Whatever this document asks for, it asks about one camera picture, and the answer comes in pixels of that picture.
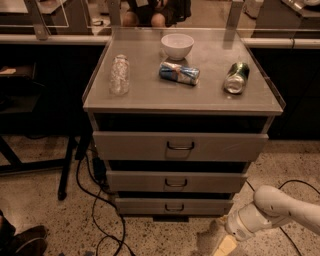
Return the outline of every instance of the plastic water bottle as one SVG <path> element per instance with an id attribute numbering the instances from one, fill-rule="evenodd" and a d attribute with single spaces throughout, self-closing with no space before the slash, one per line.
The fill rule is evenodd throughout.
<path id="1" fill-rule="evenodd" d="M 113 59 L 109 91 L 114 95 L 123 95 L 129 91 L 130 65 L 123 54 Z"/>

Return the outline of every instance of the speckled floor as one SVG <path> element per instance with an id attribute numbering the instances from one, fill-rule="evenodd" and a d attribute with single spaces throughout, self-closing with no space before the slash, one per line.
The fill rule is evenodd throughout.
<path id="1" fill-rule="evenodd" d="M 24 137 L 4 137 L 23 161 L 63 157 L 66 138 L 49 137 L 29 140 Z M 91 161 L 92 151 L 88 151 Z M 0 164 L 5 160 L 0 155 Z M 78 161 L 73 160 L 67 187 L 67 198 L 57 199 L 60 170 L 0 176 L 0 208 L 8 220 L 21 232 L 38 224 L 48 230 L 48 256 L 113 255 L 117 244 L 103 239 L 92 219 L 95 199 L 85 194 L 76 183 Z M 280 186 L 287 180 L 300 179 L 320 189 L 320 141 L 269 141 L 262 154 L 248 170 L 248 181 L 254 188 L 262 184 Z M 88 174 L 86 161 L 79 169 L 83 187 L 98 194 L 99 187 Z M 320 204 L 320 196 L 301 183 L 289 183 L 283 190 L 297 199 Z M 252 190 L 245 184 L 234 198 L 231 211 L 252 200 Z M 121 220 L 114 209 L 102 201 L 94 207 L 100 228 L 121 238 Z M 154 222 L 152 218 L 125 217 L 126 243 L 140 255 L 212 255 L 216 240 L 223 231 L 220 219 L 190 218 L 189 222 Z M 320 237 L 297 223 L 285 225 L 284 230 L 302 255 L 317 256 Z M 99 254 L 95 254 L 98 244 Z M 129 255 L 124 248 L 119 255 Z M 259 232 L 255 238 L 238 245 L 231 256 L 298 255 L 288 238 L 277 229 Z"/>

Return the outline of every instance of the crushed can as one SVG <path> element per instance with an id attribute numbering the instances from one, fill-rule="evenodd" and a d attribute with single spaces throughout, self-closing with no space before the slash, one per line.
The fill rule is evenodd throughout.
<path id="1" fill-rule="evenodd" d="M 195 86 L 199 82 L 200 70 L 170 62 L 161 62 L 159 75 L 163 79 Z"/>
<path id="2" fill-rule="evenodd" d="M 249 72 L 250 69 L 247 63 L 234 63 L 224 80 L 224 90 L 231 94 L 241 94 L 247 85 Z"/>

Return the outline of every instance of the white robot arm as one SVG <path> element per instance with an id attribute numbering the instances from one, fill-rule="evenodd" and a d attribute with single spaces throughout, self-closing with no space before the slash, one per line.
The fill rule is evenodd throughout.
<path id="1" fill-rule="evenodd" d="M 304 0 L 303 2 L 304 2 L 305 5 L 308 5 L 308 6 L 320 5 L 320 1 L 319 0 Z"/>
<path id="2" fill-rule="evenodd" d="M 296 221 L 320 235 L 320 205 L 296 200 L 272 186 L 255 191 L 253 202 L 228 216 L 226 230 L 238 241 L 245 241 L 255 232 Z"/>

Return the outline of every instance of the power cord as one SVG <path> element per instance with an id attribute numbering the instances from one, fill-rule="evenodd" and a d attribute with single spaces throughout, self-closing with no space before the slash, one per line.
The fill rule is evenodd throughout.
<path id="1" fill-rule="evenodd" d="M 291 183 L 291 182 L 298 182 L 298 183 L 302 183 L 305 184 L 307 186 L 309 186 L 310 188 L 312 188 L 314 191 L 316 191 L 318 194 L 320 194 L 319 190 L 317 190 L 314 186 L 312 186 L 311 184 L 302 181 L 302 180 L 287 180 L 286 182 L 284 182 L 280 187 L 278 187 L 278 189 L 282 189 L 286 184 Z M 247 180 L 246 183 L 249 185 L 249 187 L 252 189 L 253 192 L 255 192 L 255 189 L 253 188 L 253 186 L 250 184 L 250 182 Z M 288 240 L 291 242 L 292 246 L 295 248 L 297 254 L 299 256 L 302 256 L 301 252 L 299 251 L 297 245 L 293 242 L 293 240 L 291 239 L 291 237 L 283 230 L 282 227 L 280 227 L 280 230 L 283 232 L 283 234 L 288 238 Z"/>
<path id="2" fill-rule="evenodd" d="M 113 235 L 110 235 L 110 234 L 108 234 L 107 232 L 105 232 L 105 231 L 98 225 L 98 223 L 96 222 L 96 219 L 94 218 L 94 208 L 95 208 L 95 205 L 96 205 L 96 202 L 97 202 L 98 199 L 101 200 L 101 201 L 103 201 L 103 202 L 105 202 L 105 203 L 107 203 L 108 205 L 112 206 L 116 211 L 117 211 L 117 208 L 116 208 L 115 204 L 113 204 L 111 201 L 109 201 L 109 200 L 107 200 L 107 199 L 105 199 L 105 198 L 103 198 L 103 197 L 100 196 L 101 192 L 104 191 L 104 189 L 105 189 L 105 185 L 104 185 L 104 184 L 100 184 L 99 182 L 97 182 L 97 181 L 94 179 L 94 177 L 93 177 L 93 175 L 92 175 L 92 173 L 91 173 L 91 171 L 90 171 L 89 158 L 88 158 L 88 155 L 87 155 L 87 154 L 85 155 L 85 158 L 86 158 L 86 162 L 87 162 L 87 169 L 88 169 L 88 172 L 89 172 L 89 175 L 90 175 L 91 179 L 100 187 L 99 193 L 98 193 L 97 195 L 95 195 L 95 194 L 93 194 L 92 192 L 88 191 L 87 189 L 83 188 L 83 186 L 80 184 L 80 181 L 79 181 L 79 172 L 80 172 L 80 166 L 81 166 L 81 162 L 82 162 L 82 160 L 80 160 L 80 161 L 78 162 L 77 171 L 76 171 L 77 184 L 78 184 L 79 188 L 80 188 L 83 192 L 85 192 L 86 194 L 88 194 L 88 195 L 90 195 L 90 196 L 92 196 L 92 197 L 95 198 L 94 203 L 93 203 L 93 205 L 92 205 L 92 219 L 93 219 L 94 224 L 97 226 L 97 228 L 98 228 L 103 234 L 105 234 L 105 237 L 103 237 L 103 238 L 99 241 L 99 243 L 98 243 L 98 245 L 97 245 L 97 248 L 96 248 L 96 256 L 98 256 L 99 246 L 101 245 L 101 243 L 102 243 L 106 238 L 111 238 L 111 239 L 113 239 L 114 241 L 116 241 L 116 242 L 119 244 L 118 249 L 117 249 L 116 252 L 114 253 L 114 256 L 116 256 L 116 255 L 119 254 L 119 252 L 121 251 L 123 245 L 125 245 L 125 246 L 128 248 L 131 256 L 135 256 L 135 254 L 134 254 L 134 252 L 131 250 L 131 248 L 124 242 L 125 236 L 126 236 L 126 226 L 125 226 L 125 220 L 124 220 L 124 218 L 123 218 L 122 215 L 119 215 L 119 217 L 120 217 L 120 219 L 121 219 L 121 223 L 122 223 L 122 229 L 123 229 L 121 240 L 118 239 L 117 237 L 115 237 L 115 236 L 113 236 Z"/>

